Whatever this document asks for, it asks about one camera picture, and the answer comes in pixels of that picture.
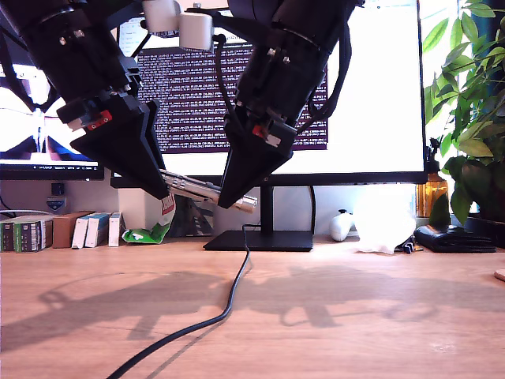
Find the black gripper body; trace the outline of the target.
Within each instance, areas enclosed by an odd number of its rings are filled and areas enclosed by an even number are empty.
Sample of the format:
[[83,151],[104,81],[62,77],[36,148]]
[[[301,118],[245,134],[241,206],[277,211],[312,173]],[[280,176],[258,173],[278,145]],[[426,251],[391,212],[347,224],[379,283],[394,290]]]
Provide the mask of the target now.
[[109,121],[105,102],[136,99],[136,63],[122,53],[111,29],[140,8],[26,8],[24,42],[34,63],[63,98],[57,113],[74,129]]
[[236,87],[236,149],[290,150],[329,52],[286,28],[251,24],[238,35],[254,49]]

